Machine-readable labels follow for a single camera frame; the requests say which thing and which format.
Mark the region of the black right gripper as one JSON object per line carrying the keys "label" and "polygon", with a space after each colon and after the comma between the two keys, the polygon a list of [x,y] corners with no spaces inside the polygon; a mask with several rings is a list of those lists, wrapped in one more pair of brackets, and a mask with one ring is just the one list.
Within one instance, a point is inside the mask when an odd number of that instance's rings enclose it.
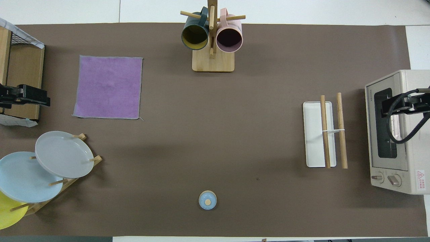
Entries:
{"label": "black right gripper", "polygon": [[[414,95],[410,97],[410,102],[401,98],[393,108],[392,115],[398,114],[416,114],[416,113],[426,113],[430,111],[430,88],[418,88],[412,90],[412,93],[421,93],[421,95]],[[394,97],[388,98],[381,102],[381,116],[386,117],[388,115],[388,111],[392,104],[400,97],[401,95],[395,95]],[[410,111],[411,103],[413,104],[413,110]]]}

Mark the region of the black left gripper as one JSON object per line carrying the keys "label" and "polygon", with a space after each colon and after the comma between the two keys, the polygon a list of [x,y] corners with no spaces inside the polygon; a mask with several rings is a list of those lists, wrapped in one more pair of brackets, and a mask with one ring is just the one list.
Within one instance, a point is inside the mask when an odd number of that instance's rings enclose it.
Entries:
{"label": "black left gripper", "polygon": [[36,104],[51,106],[47,91],[26,84],[17,87],[0,85],[0,107],[11,109],[12,105]]}

